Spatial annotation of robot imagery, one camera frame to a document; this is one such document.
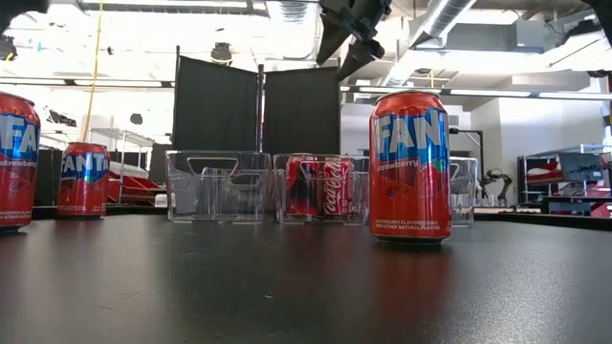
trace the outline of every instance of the fanta logo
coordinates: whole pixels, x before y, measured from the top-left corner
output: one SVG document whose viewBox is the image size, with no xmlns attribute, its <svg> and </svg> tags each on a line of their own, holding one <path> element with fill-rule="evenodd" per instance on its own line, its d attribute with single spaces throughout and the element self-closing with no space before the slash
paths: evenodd
<svg viewBox="0 0 612 344">
<path fill-rule="evenodd" d="M 380 161 L 416 160 L 421 165 L 448 156 L 448 115 L 430 108 L 420 116 L 383 115 L 374 121 Z"/>
<path fill-rule="evenodd" d="M 36 161 L 39 128 L 24 118 L 0 115 L 0 153 L 9 159 Z"/>
<path fill-rule="evenodd" d="M 108 160 L 104 153 L 85 153 L 61 157 L 61 179 L 84 179 L 95 182 L 108 172 Z"/>
</svg>

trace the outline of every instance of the clear plastic container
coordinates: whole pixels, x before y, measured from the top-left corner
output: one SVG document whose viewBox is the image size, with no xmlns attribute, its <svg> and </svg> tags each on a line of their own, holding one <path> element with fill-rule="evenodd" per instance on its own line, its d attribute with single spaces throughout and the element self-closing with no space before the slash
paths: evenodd
<svg viewBox="0 0 612 344">
<path fill-rule="evenodd" d="M 450 157 L 452 226 L 472 226 L 478 185 L 478 160 Z"/>
<path fill-rule="evenodd" d="M 278 222 L 366 222 L 368 158 L 300 153 L 275 155 L 273 159 Z"/>
<path fill-rule="evenodd" d="M 165 153 L 168 220 L 260 223 L 273 179 L 266 153 Z"/>
</svg>

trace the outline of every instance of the fanta can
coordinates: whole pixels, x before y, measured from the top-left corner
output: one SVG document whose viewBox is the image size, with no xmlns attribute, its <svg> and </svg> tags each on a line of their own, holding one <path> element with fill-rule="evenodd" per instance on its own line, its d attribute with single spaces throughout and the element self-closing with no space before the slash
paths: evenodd
<svg viewBox="0 0 612 344">
<path fill-rule="evenodd" d="M 370 230 L 382 242 L 450 236 L 448 114 L 437 94 L 381 97 L 370 119 Z"/>
<path fill-rule="evenodd" d="M 106 214 L 109 161 L 101 144 L 68 144 L 61 157 L 58 215 L 97 218 Z"/>
<path fill-rule="evenodd" d="M 33 102 L 0 92 L 0 233 L 32 220 L 40 119 Z"/>
</svg>

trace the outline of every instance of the coca-cola can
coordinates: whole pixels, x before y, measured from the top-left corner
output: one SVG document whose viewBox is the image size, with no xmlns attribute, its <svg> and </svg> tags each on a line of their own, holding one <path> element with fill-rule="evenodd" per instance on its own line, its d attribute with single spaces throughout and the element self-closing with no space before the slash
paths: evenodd
<svg viewBox="0 0 612 344">
<path fill-rule="evenodd" d="M 321 193 L 317 157 L 308 154 L 291 155 L 286 169 L 287 213 L 318 215 Z"/>
<path fill-rule="evenodd" d="M 347 216 L 353 211 L 353 171 L 350 159 L 328 158 L 323 165 L 323 212 Z"/>
</svg>

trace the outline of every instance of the yellow cable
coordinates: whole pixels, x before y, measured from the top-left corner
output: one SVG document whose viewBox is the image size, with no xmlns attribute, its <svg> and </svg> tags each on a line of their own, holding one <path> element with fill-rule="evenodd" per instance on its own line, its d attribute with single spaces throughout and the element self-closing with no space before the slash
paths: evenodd
<svg viewBox="0 0 612 344">
<path fill-rule="evenodd" d="M 92 81 L 92 90 L 89 94 L 89 107 L 87 108 L 87 117 L 85 118 L 85 127 L 83 128 L 83 142 L 87 141 L 87 132 L 89 131 L 89 120 L 92 116 L 92 106 L 94 105 L 94 93 L 96 92 L 96 81 L 98 80 L 98 55 L 99 55 L 99 37 L 102 33 L 102 11 L 104 8 L 104 1 L 99 0 L 98 9 L 98 34 L 96 35 L 96 58 L 94 62 L 94 80 Z"/>
</svg>

